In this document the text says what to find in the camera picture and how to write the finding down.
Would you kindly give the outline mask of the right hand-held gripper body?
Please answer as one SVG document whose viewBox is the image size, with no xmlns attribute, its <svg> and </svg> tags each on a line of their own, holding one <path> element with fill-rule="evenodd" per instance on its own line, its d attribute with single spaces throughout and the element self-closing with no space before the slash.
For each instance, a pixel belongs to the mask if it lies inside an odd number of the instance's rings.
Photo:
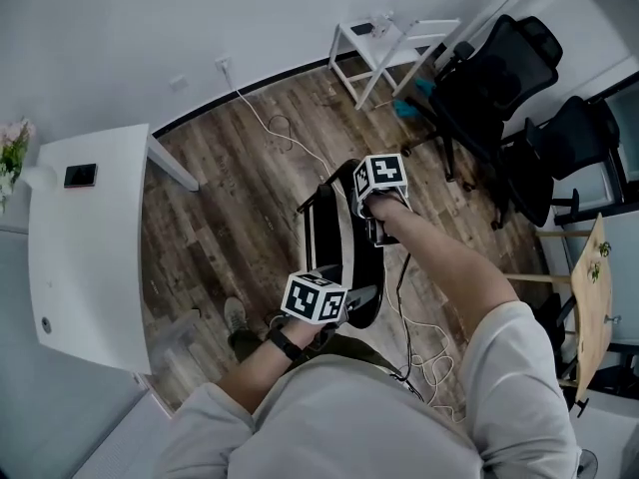
<svg viewBox="0 0 639 479">
<path fill-rule="evenodd" d="M 352 174 L 353 190 L 350 208 L 356 217 L 363 219 L 365 235 L 374 246 L 386 246 L 397 243 L 383 229 L 364 207 L 365 200 L 371 194 L 397 195 L 401 202 L 411 209 L 408 200 L 408 183 L 401 154 L 380 154 L 366 156 Z"/>
</svg>

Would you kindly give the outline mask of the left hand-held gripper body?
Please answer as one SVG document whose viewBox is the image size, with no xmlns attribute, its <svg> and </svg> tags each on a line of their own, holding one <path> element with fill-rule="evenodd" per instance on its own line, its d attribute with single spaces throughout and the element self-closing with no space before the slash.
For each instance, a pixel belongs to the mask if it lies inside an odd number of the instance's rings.
<svg viewBox="0 0 639 479">
<path fill-rule="evenodd" d="M 310 348 L 324 348 L 344 323 L 364 329 L 379 311 L 379 287 L 375 284 L 346 288 L 339 284 L 342 266 L 325 265 L 289 275 L 281 311 L 320 326 Z"/>
</svg>

